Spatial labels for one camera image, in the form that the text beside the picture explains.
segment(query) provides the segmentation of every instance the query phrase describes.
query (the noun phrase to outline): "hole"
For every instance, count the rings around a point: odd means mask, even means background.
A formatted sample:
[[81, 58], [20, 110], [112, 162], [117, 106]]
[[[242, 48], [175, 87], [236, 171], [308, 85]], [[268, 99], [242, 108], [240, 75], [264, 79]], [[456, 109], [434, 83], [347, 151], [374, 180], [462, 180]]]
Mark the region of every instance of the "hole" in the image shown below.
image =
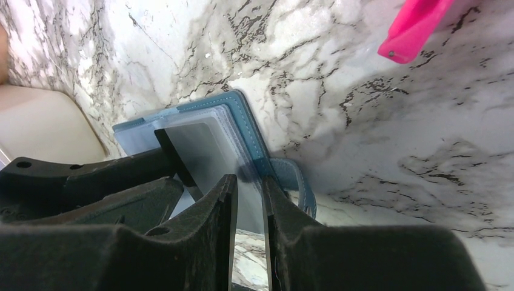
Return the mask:
[[147, 236], [154, 236], [154, 235], [165, 235], [166, 233], [170, 232], [170, 229], [167, 227], [155, 227], [154, 229], [150, 229], [146, 235]]
[[16, 164], [16, 166], [18, 168], [23, 168], [23, 169], [26, 169], [26, 168], [29, 168], [30, 166], [32, 166], [32, 163], [31, 162], [18, 162]]
[[76, 169], [80, 169], [81, 167], [83, 167], [84, 165], [71, 165], [70, 166], [70, 170], [76, 170]]

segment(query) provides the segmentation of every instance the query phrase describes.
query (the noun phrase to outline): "white marble countertop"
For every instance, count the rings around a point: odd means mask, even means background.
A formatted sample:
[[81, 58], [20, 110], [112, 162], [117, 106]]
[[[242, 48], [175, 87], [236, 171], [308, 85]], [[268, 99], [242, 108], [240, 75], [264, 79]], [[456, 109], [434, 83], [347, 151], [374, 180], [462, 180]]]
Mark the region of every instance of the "white marble countertop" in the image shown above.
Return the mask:
[[240, 89], [318, 220], [446, 226], [490, 290], [514, 290], [514, 2], [455, 1], [397, 65], [376, 50], [402, 2], [6, 0], [0, 22], [12, 83], [71, 96], [110, 156], [112, 125]]

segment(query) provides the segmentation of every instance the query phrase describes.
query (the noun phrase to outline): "pink object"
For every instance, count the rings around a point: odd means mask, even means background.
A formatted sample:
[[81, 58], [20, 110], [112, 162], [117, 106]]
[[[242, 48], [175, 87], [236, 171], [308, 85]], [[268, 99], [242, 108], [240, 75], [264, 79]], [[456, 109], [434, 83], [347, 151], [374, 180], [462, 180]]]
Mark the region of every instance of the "pink object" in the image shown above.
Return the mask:
[[378, 54], [399, 64], [413, 61], [453, 0], [406, 0]]

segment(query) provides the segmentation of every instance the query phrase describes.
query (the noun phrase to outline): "stitching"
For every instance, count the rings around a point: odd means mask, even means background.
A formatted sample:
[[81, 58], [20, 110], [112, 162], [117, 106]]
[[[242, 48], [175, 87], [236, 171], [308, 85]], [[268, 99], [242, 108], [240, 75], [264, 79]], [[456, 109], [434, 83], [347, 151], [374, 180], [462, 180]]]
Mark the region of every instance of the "stitching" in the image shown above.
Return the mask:
[[[227, 99], [230, 99], [232, 101], [236, 101], [233, 97], [225, 97], [225, 98], [221, 98], [221, 99], [218, 99], [216, 101], [211, 101], [211, 102], [207, 102], [207, 103], [203, 103], [203, 104], [199, 104], [199, 105], [194, 105], [194, 106], [191, 106], [191, 107], [187, 107], [188, 109], [193, 109], [193, 108], [197, 108], [197, 107], [200, 107], [200, 106], [205, 106], [207, 104], [214, 104], [214, 103], [220, 103], [221, 101], [223, 100], [227, 100]], [[246, 116], [243, 115], [242, 113], [242, 110], [241, 110], [241, 106], [239, 106], [239, 103], [236, 101], [235, 102], [236, 106], [238, 107], [238, 110], [239, 110], [239, 113], [241, 114], [241, 117], [242, 117], [242, 120], [244, 122], [244, 126], [246, 127], [246, 130], [248, 131], [248, 134], [250, 135], [250, 139], [252, 140], [252, 144], [253, 144], [253, 147], [255, 148], [255, 150], [257, 151], [258, 155], [259, 156], [262, 156], [262, 158], [265, 157], [264, 155], [264, 152], [262, 151], [259, 151], [259, 149], [257, 148], [257, 145], [255, 144], [255, 140], [253, 139], [253, 135], [252, 135], [252, 132], [250, 131], [250, 129], [248, 128], [248, 124], [246, 122]], [[264, 165], [264, 161], [263, 159], [260, 158], [260, 163], [262, 165], [262, 168], [265, 169], [265, 165]]]

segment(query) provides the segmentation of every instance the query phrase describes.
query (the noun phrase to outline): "wallet strap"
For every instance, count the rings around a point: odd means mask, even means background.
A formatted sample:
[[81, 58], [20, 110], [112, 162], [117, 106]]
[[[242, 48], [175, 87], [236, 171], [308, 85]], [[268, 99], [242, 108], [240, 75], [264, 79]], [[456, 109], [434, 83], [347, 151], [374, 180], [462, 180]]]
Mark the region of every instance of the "wallet strap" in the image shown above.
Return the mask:
[[291, 159], [270, 158], [278, 183], [285, 191], [298, 191], [298, 207], [312, 218], [316, 218], [316, 197], [307, 178]]

